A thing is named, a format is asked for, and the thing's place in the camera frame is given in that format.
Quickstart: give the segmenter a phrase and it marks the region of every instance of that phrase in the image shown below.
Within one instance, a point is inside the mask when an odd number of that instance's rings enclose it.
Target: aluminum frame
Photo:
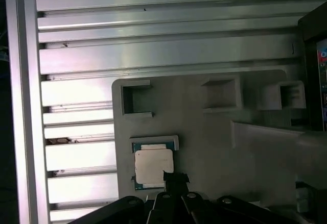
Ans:
[[[36,0],[6,0],[19,222],[49,223]]]

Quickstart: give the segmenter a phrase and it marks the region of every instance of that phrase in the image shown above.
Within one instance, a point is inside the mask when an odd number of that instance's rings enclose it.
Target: black device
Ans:
[[[200,194],[189,192],[186,174],[165,173],[164,180],[165,192],[158,193],[153,200],[148,199],[144,203],[140,198],[127,196],[70,224],[298,223],[230,195],[213,202],[204,200]],[[326,191],[312,189],[311,193],[314,206],[307,216],[314,223],[325,223]]]
[[[310,129],[327,131],[327,3],[298,21],[306,66]]]

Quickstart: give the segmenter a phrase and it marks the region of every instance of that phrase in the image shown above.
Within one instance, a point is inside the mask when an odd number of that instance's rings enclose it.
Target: screw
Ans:
[[[131,200],[130,202],[128,202],[130,205],[135,205],[137,203],[136,200]]]
[[[231,204],[231,200],[229,198],[224,198],[223,203],[229,205]]]
[[[195,198],[196,197],[196,194],[191,192],[191,193],[188,194],[188,197],[189,198]]]

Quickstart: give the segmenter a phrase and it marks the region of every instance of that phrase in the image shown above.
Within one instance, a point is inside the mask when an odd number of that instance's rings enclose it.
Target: rectangular slot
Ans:
[[[302,108],[303,93],[299,84],[281,85],[282,108]]]
[[[242,96],[240,79],[230,77],[206,82],[204,112],[225,112],[241,109]]]
[[[150,88],[149,80],[123,84],[121,86],[123,115],[152,117],[153,113],[149,108],[150,99],[148,97]]]

